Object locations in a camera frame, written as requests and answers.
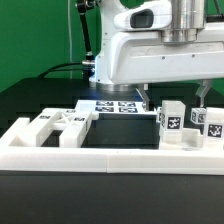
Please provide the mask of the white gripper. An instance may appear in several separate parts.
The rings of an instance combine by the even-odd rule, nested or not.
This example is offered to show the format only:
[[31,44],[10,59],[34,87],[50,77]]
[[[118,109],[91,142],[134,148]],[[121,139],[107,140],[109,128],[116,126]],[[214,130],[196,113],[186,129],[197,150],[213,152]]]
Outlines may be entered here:
[[157,31],[119,32],[111,40],[107,73],[114,84],[138,84],[145,111],[150,110],[148,85],[139,83],[207,79],[195,94],[203,107],[209,79],[224,77],[224,27],[208,25],[196,41],[185,44],[163,43]]

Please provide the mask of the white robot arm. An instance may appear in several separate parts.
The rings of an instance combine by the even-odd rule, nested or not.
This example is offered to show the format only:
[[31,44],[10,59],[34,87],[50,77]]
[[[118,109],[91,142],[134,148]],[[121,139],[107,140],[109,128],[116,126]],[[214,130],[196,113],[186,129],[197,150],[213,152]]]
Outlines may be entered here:
[[150,0],[128,9],[120,0],[96,0],[101,12],[101,50],[90,81],[114,89],[137,86],[143,108],[152,109],[149,83],[224,77],[224,22],[206,21],[206,0]]

